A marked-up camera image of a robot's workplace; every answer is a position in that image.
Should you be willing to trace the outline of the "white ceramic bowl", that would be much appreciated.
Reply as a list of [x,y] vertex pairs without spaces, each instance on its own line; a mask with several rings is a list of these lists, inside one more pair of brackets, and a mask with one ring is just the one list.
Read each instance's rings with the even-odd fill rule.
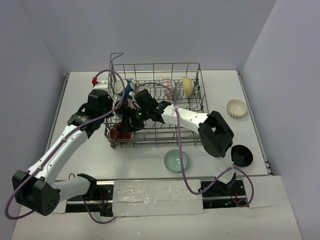
[[120,132],[121,124],[115,124],[110,128],[109,137],[111,140],[116,140],[120,145],[126,145],[130,142],[131,132]]

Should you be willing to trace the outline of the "brown rimmed cream bowl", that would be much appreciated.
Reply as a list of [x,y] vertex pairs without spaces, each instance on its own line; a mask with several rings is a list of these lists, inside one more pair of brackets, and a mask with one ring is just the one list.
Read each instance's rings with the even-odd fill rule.
[[124,112],[131,108],[131,103],[127,99],[124,99],[121,104],[115,109],[114,114],[122,117]]

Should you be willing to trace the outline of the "dark teal white bowl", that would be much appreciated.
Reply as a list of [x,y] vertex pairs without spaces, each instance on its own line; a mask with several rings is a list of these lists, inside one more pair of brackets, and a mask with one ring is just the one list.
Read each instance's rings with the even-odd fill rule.
[[120,80],[115,83],[114,93],[119,97],[122,97],[122,95],[124,95],[124,98],[127,98],[129,96],[129,93],[134,90],[135,85],[130,79],[124,79],[123,82],[124,88]]

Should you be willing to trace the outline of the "blue inside red patterned bowl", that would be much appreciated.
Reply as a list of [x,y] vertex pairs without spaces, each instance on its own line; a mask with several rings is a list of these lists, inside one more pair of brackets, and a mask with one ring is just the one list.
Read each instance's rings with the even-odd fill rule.
[[163,78],[161,80],[162,85],[164,85],[164,94],[168,99],[172,99],[176,93],[175,83],[170,78]]

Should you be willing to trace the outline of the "yellow dotted bowl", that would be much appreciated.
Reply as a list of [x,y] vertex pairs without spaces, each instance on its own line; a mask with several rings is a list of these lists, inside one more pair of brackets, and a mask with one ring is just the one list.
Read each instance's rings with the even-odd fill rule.
[[182,77],[184,93],[187,97],[190,97],[193,94],[194,90],[194,81],[189,77]]

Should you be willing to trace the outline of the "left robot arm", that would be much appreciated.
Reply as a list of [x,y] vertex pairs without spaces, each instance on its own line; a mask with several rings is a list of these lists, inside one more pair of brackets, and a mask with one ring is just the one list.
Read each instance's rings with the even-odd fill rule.
[[75,151],[111,117],[113,100],[106,90],[94,89],[76,113],[67,121],[61,136],[27,171],[12,177],[11,199],[43,216],[51,214],[60,202],[76,196],[93,199],[98,193],[97,180],[84,173],[56,182],[62,168]]

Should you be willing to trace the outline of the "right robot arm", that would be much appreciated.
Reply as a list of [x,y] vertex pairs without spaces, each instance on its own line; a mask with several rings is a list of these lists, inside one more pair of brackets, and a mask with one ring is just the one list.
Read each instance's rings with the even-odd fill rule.
[[169,101],[158,102],[146,89],[134,97],[133,103],[121,102],[117,108],[122,115],[121,133],[140,131],[145,128],[146,121],[152,120],[198,134],[204,150],[215,158],[224,158],[233,144],[234,133],[217,111],[195,112]]

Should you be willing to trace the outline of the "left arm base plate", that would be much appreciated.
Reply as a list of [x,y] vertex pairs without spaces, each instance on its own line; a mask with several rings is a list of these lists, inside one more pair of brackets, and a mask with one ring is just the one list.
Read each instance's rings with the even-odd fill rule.
[[[98,181],[96,190],[90,197],[84,198],[91,214],[98,213],[100,217],[113,217],[114,181]],[[88,212],[79,196],[67,200],[66,213]]]

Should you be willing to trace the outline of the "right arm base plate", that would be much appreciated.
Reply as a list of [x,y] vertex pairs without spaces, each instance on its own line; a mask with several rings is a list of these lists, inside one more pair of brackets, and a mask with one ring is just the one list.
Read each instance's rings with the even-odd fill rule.
[[224,184],[217,181],[202,194],[204,209],[236,208],[247,204],[247,195],[241,179],[235,179]]

